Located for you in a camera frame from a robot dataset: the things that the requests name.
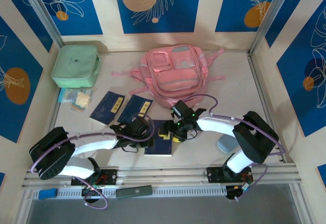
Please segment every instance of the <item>white table surface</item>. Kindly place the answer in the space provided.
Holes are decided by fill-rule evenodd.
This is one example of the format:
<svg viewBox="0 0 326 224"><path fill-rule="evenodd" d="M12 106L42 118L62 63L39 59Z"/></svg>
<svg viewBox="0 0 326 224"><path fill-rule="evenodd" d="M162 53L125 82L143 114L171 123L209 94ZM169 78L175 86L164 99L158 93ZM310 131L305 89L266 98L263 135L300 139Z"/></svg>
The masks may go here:
<svg viewBox="0 0 326 224"><path fill-rule="evenodd" d="M112 77L111 72L136 67L140 63L142 54L142 52L125 52L102 56L102 68L93 88L93 98L89 107L80 114L72 111L69 103L62 103L56 126L63 126L68 132L88 132L103 129L102 124L90 119L89 116L104 95L109 90L125 95L124 107L130 98L128 91L144 87L142 82L136 82L128 75ZM209 73L212 76L225 75L227 77L226 80L213 81L209 84L208 93L215 96L219 101L218 106L213 110L214 114L242 118L243 115L252 110L265 118L246 53L223 53L209 68ZM152 99L148 92L138 95ZM209 109L213 104L212 99L204 98L199 107ZM115 120L118 119L123 107L116 115ZM168 120L171 118L170 113L169 109L163 108L154 101L148 115L152 119ZM216 132L200 132L193 140L173 143L172 157L144 155L144 149L140 149L137 154L125 153L121 149L97 150L81 154L80 157L93 157L100 167L179 167L223 164L229 154L224 154L216 145L221 136L222 134ZM270 156L265 162L278 163L279 157Z"/></svg>

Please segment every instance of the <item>metal frame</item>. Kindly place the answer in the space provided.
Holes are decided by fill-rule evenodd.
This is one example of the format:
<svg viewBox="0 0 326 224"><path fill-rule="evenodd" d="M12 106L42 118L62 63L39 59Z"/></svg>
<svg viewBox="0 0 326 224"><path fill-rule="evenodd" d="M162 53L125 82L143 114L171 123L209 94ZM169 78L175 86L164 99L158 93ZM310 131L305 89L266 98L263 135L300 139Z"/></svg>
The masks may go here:
<svg viewBox="0 0 326 224"><path fill-rule="evenodd" d="M60 32L54 24L42 0L29 0L33 9L42 21L46 30L50 34L54 43L60 48L64 45ZM273 0L267 14L265 15L257 34L252 42L250 49L247 52L248 62L256 84L256 88L261 100L266 120L269 125L276 131L273 117L270 113L271 103L263 82L261 74L256 68L256 61L253 60L253 54L257 50L260 42L265 37L268 29L274 21L279 9L284 0ZM242 52L242 50L228 50L228 52ZM59 112L60 104L56 104L53 110L49 130L54 128L55 121ZM286 163L286 158L283 157L280 161L283 163L269 164L268 171L265 177L259 184L289 184L292 196L302 223L315 223L314 216L306 201L305 193L302 189L302 182L299 173L294 163ZM157 197L167 197L175 195L185 196L187 194L195 195L223 195L225 186L233 184L209 184L207 177L204 176L204 171L211 165L203 165L199 167L165 167L164 169L156 168L124 168L118 169L117 185L104 186L104 193L108 198L114 197L114 191L118 187L134 187L140 185L152 185ZM253 167L253 177L257 179L263 172L263 168ZM38 175L27 172L22 185L23 196L19 207L19 212L16 216L15 223L26 223L30 207L33 199L38 197L38 192L44 188L58 188L59 198L81 198L80 189L78 186L70 186L70 177L55 177L47 181L41 181Z"/></svg>
<svg viewBox="0 0 326 224"><path fill-rule="evenodd" d="M252 71L252 75L259 93L259 97L263 106L263 110L267 119L267 122L275 129L273 118L270 113L270 103L263 87L261 75L256 69L255 62L247 53L248 62ZM59 104L53 111L51 124L49 130L54 125L59 112ZM296 209L300 216L302 223L314 223L312 211L307 205L306 197L301 189L301 178L297 171L295 163L285 163L283 158L282 163L268 164L268 171L259 184L289 184L292 192L292 196L296 205ZM201 166L183 166L183 167L131 167L131 168L119 168L117 174L116 186L104 186L104 192L107 196L114 197L114 190L118 187L135 187L141 185L152 185L156 190L175 190L188 187L190 189L201 188L219 188L233 184L209 184L207 177L204 176L204 171L209 166L220 165L201 165ZM258 177L264 171L263 167L252 167L254 179ZM26 194L22 200L22 208L17 219L27 220L27 215L30 210L31 202L34 198L37 198L37 194L41 189L58 188L61 191L61 198L81 198L76 195L80 192L81 187L70 186L70 177L58 176L47 181L41 181L37 174L27 172L25 180L22 185L22 190L26 191Z"/></svg>
<svg viewBox="0 0 326 224"><path fill-rule="evenodd" d="M267 31L269 30L272 22L274 21L276 15L278 14L281 6L283 5L285 0L272 0L270 7L268 8L267 13L265 14L258 30L257 34L250 46L249 55L253 55L257 50L260 42L265 37Z"/></svg>
<svg viewBox="0 0 326 224"><path fill-rule="evenodd" d="M204 171L209 166L221 165L203 165L199 167L130 167L120 168L117 173L116 186L105 186L107 188L117 187L135 187L142 185L152 185L154 187L180 187L180 186L212 186L212 185L235 185L235 183L212 184L208 183ZM114 167L105 167L103 169L114 169ZM265 170L264 167L252 167L254 179ZM22 189L39 190L43 188L61 188L69 189L80 188L80 186L70 186L71 177L57 176L52 179L41 181L37 174L28 172L22 185ZM301 183L301 178L294 163L268 164L268 171L259 184L289 184Z"/></svg>
<svg viewBox="0 0 326 224"><path fill-rule="evenodd" d="M44 25L45 29L51 36L53 42L56 44L58 48L64 46L64 42L61 38L60 32L53 22L50 14L48 13L44 3L42 0L28 0L34 9L35 13L41 20L42 24Z"/></svg>

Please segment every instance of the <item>navy blue booklet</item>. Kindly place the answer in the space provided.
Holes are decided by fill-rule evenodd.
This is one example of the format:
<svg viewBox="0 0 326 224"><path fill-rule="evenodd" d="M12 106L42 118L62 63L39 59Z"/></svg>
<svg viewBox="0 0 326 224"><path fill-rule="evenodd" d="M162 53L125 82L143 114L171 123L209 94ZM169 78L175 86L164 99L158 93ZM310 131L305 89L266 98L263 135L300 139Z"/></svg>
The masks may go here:
<svg viewBox="0 0 326 224"><path fill-rule="evenodd" d="M146 114L152 105L153 100L142 98L137 95L132 95L126 107L118 118L119 123L130 123L132 116L136 113Z"/></svg>
<svg viewBox="0 0 326 224"><path fill-rule="evenodd" d="M90 118L104 124L110 124L122 106L125 96L113 92L107 92L98 106L92 112Z"/></svg>

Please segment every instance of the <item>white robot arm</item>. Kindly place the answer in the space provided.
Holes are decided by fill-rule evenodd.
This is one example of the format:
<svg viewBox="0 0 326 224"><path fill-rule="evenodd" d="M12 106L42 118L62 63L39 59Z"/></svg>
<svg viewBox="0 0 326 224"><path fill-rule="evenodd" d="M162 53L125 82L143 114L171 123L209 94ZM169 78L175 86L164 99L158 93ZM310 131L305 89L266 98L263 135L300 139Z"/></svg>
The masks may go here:
<svg viewBox="0 0 326 224"><path fill-rule="evenodd" d="M254 132L252 127L239 123L231 125L229 120L215 118L202 114L205 109L193 111L183 101L179 101L171 108L173 115L180 120L166 121L161 128L161 134L173 133L173 136L184 141L187 133L192 130L216 131L233 136L239 142L241 149L225 162L223 171L230 179L238 175L247 166L253 163L263 163L274 148L275 143L270 139L278 140L277 134L255 112L248 112L244 120L259 131ZM111 126L109 130L86 134L75 134L68 138L62 127L49 132L42 140L30 149L34 162L31 170L36 168L40 179L50 179L56 175L76 176L83 179L90 177L99 170L96 162L91 159L81 159L76 155L98 149L131 147L150 147L153 145L154 128L149 130L149 124L143 117L137 117L130 124Z"/></svg>

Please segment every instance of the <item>yellow label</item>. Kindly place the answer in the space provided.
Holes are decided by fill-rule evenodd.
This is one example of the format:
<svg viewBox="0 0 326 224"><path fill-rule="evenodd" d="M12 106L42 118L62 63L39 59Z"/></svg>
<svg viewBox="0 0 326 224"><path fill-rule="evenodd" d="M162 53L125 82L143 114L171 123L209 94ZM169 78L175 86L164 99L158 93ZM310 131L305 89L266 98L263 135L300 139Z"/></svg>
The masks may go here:
<svg viewBox="0 0 326 224"><path fill-rule="evenodd" d="M175 136L173 137L173 141L176 142L176 143L180 143L180 139L176 138Z"/></svg>
<svg viewBox="0 0 326 224"><path fill-rule="evenodd" d="M123 101L123 98L122 97L119 97L117 102L115 103L115 105L113 105L113 108L111 109L111 112L112 113L116 113L118 111L118 109L120 108L120 105Z"/></svg>
<svg viewBox="0 0 326 224"><path fill-rule="evenodd" d="M145 102L143 107L141 108L140 113L146 114L146 112L147 112L150 105L151 105L151 102Z"/></svg>

